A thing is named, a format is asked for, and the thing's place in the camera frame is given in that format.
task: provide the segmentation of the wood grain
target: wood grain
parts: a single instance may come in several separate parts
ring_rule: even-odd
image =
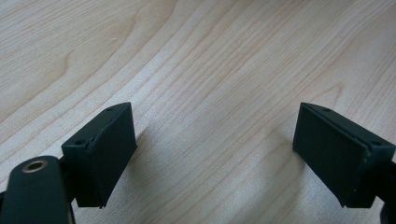
[[[78,223],[379,223],[291,150],[300,102],[396,143],[394,0],[1,1],[0,190],[131,102],[139,148]]]

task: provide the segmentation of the light wood surface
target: light wood surface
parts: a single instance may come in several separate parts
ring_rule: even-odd
[[[396,143],[396,1],[0,2],[0,190],[131,102],[139,148],[78,223],[379,223],[291,142],[309,102]]]

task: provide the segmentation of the metal ring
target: metal ring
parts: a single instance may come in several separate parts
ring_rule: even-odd
[[[47,165],[48,165],[47,161],[43,161],[43,160],[31,161],[28,164],[26,164],[25,166],[23,166],[22,171],[26,174],[34,173],[36,171],[43,169]]]

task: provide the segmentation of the screw hole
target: screw hole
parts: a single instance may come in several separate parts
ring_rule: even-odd
[[[378,147],[382,145],[380,142],[377,142],[377,141],[371,141],[371,143]]]
[[[85,140],[82,140],[82,139],[75,142],[75,144],[76,144],[77,146],[82,145],[82,144],[84,144],[84,143],[85,143]]]
[[[32,161],[29,164],[23,166],[22,171],[24,173],[33,173],[43,169],[44,167],[47,166],[47,164],[48,164],[47,161]]]

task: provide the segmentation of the black plastic part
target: black plastic part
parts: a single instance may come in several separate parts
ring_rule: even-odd
[[[0,223],[73,223],[70,212],[57,158],[36,157],[12,170]]]
[[[341,205],[369,208],[395,146],[329,108],[301,103],[293,149]]]
[[[130,103],[105,109],[68,139],[62,150],[78,206],[106,206],[136,148]]]

